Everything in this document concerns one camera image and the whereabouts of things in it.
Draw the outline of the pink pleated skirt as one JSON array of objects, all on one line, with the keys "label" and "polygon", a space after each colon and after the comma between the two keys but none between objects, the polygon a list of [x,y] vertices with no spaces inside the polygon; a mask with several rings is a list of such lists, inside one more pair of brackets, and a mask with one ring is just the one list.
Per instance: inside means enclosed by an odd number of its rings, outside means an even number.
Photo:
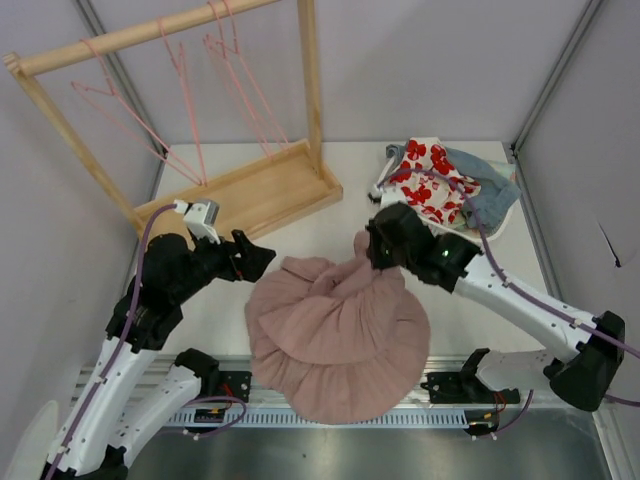
[{"label": "pink pleated skirt", "polygon": [[419,382],[431,328],[399,268],[374,269],[369,236],[353,257],[287,256],[245,306],[252,373],[301,417],[323,424],[371,420]]}]

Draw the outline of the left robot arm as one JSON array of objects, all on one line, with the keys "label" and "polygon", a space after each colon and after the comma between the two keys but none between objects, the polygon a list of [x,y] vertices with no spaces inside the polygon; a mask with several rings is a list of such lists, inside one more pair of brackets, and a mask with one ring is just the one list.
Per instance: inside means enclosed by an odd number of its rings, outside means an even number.
[{"label": "left robot arm", "polygon": [[116,304],[99,358],[53,441],[43,479],[124,479],[146,443],[181,408],[203,400],[243,405],[224,388],[218,361],[195,348],[180,353],[137,407],[126,404],[183,319],[182,306],[214,280],[255,283],[275,259],[235,230],[229,240],[189,245],[175,233],[154,237],[142,267]]}]

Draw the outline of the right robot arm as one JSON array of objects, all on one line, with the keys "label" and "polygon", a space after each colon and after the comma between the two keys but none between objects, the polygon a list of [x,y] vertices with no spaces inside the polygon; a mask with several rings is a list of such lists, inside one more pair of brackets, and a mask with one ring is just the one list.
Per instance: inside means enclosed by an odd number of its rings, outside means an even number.
[{"label": "right robot arm", "polygon": [[502,270],[487,248],[454,233],[433,234],[406,204],[382,208],[366,229],[374,268],[401,267],[493,311],[541,344],[528,352],[476,350],[464,370],[483,386],[548,388],[577,409],[600,407],[624,358],[621,317],[595,316],[535,290]]}]

